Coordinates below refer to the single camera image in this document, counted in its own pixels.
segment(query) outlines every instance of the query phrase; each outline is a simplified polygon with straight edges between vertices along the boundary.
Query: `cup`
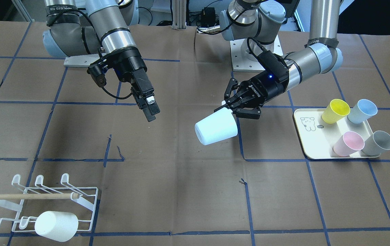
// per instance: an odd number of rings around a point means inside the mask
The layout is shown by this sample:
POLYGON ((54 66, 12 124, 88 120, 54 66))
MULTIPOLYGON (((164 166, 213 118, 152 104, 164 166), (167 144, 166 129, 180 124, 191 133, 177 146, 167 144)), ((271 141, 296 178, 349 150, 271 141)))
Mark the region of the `cup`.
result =
POLYGON ((195 133, 203 145, 210 145, 237 135, 232 110, 222 108, 195 124, 195 133))
POLYGON ((350 113, 350 106, 340 99, 331 100, 329 106, 324 110, 321 118, 325 123, 333 124, 346 117, 350 113))
POLYGON ((370 100, 361 99, 351 109, 348 114, 348 120, 354 124, 359 124, 377 114, 377 106, 370 100))
POLYGON ((78 230, 78 218, 72 213, 46 211, 37 217, 34 229, 42 237, 66 242, 78 230))
POLYGON ((376 156, 390 150, 390 135, 384 131, 376 131, 365 141, 363 152, 368 156, 376 156))
POLYGON ((348 131, 334 144, 333 151, 338 156, 345 157, 356 151, 360 151, 364 146, 365 142, 357 132, 348 131))

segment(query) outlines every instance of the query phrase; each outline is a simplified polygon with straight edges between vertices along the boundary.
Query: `white tray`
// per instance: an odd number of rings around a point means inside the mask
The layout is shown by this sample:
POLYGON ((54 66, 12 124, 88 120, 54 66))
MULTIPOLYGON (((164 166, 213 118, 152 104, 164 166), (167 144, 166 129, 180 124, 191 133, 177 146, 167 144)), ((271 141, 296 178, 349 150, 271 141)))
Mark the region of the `white tray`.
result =
POLYGON ((304 153, 310 159, 355 159, 376 158, 357 151, 346 157, 340 157, 333 151, 333 145, 347 131, 355 131, 363 140, 367 140, 373 131, 368 121, 354 124, 347 117, 334 124, 327 124, 321 119, 324 109, 297 109, 294 112, 295 126, 301 140, 304 153))

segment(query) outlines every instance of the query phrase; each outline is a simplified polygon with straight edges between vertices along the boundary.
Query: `wooden stick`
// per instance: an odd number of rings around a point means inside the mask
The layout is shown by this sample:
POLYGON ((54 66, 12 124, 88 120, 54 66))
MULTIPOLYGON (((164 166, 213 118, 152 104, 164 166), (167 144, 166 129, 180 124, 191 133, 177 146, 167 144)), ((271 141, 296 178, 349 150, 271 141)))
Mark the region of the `wooden stick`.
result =
MULTIPOLYGON (((80 194, 72 192, 72 198, 78 199, 80 194)), ((0 194, 0 200, 9 199, 26 199, 26 200, 40 200, 40 199, 70 199, 71 193, 44 193, 44 194, 0 194)))

